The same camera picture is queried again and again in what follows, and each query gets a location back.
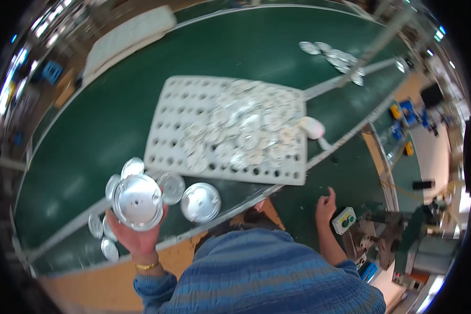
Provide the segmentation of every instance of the stack of aluminum lids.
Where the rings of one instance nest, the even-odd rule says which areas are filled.
[[[112,262],[119,260],[119,251],[115,245],[117,237],[108,225],[106,216],[104,216],[103,222],[101,222],[98,215],[91,214],[88,225],[91,235],[96,239],[101,239],[101,252],[103,252],[105,258]]]
[[[283,158],[300,149],[302,130],[295,126],[302,106],[299,93],[237,79],[215,102],[207,124],[195,121],[184,128],[181,146],[189,171],[201,173],[209,166],[207,147],[214,148],[222,167],[234,171],[259,165],[279,169]]]
[[[155,227],[162,219],[162,192],[157,183],[144,174],[143,160],[128,160],[120,178],[114,174],[106,185],[105,195],[112,202],[119,221],[136,231]]]
[[[330,45],[324,42],[311,43],[308,41],[301,41],[300,48],[312,55],[323,53],[326,60],[335,67],[340,73],[347,73],[350,67],[358,62],[358,59],[350,53],[343,52],[339,49],[333,49]],[[356,73],[351,75],[351,80],[354,84],[363,86],[363,77],[365,75],[364,68],[359,68]]]

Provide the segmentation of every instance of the overhead light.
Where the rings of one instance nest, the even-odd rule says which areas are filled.
[[[31,63],[30,74],[35,70],[35,68],[37,68],[37,65],[38,65],[38,61],[37,61],[37,60],[34,60],[34,61]]]

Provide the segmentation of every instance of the machine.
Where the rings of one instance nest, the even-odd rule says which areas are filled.
[[[446,274],[459,248],[460,239],[435,232],[445,209],[446,204],[436,198],[413,213],[365,210],[356,218],[352,208],[346,208],[332,225],[358,269],[377,260],[384,270],[394,263],[393,282],[420,291],[430,275]],[[339,228],[339,222],[346,230]]]

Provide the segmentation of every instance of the workbench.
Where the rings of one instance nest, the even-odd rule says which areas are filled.
[[[98,202],[104,196],[107,180],[120,171],[126,160],[143,156],[157,100],[168,77],[241,77],[307,89],[340,73],[324,56],[301,51],[299,41],[324,41],[359,56],[383,30],[380,24],[331,8],[241,9],[193,23],[182,11],[176,13],[178,20],[186,23],[77,92],[38,141],[20,188],[14,217],[25,252],[41,246]],[[405,44],[395,37],[370,63],[407,51]],[[324,123],[325,138],[335,143],[390,97],[406,74],[396,66],[385,67],[367,75],[364,86],[349,82],[343,88],[311,99],[307,102],[307,114]],[[317,142],[308,142],[309,160],[321,152]],[[345,180],[362,179],[348,167],[341,172]],[[323,179],[324,175],[313,168],[306,186],[292,189],[305,191],[308,184],[326,188],[328,183],[322,184]],[[222,209],[211,224],[241,212],[272,188],[266,184],[193,177],[186,177],[185,181],[187,186],[207,182],[220,192]],[[289,201],[297,198],[298,194],[293,195]],[[284,215],[281,207],[277,207],[278,213]],[[179,205],[171,206],[161,228],[158,248],[173,245],[211,224],[190,223],[182,216]],[[128,254],[120,244],[117,247],[121,256]],[[32,267],[38,275],[55,275],[108,264],[101,253],[100,240],[94,239],[84,224],[43,253]]]

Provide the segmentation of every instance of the person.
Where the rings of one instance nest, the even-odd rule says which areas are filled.
[[[329,223],[337,208],[335,192],[328,189],[315,215],[321,255],[273,228],[270,219],[260,225],[244,223],[227,233],[208,234],[178,281],[163,269],[155,250],[160,225],[136,232],[111,211],[106,215],[136,264],[133,286],[144,313],[383,314],[382,293],[360,280],[333,236]]]

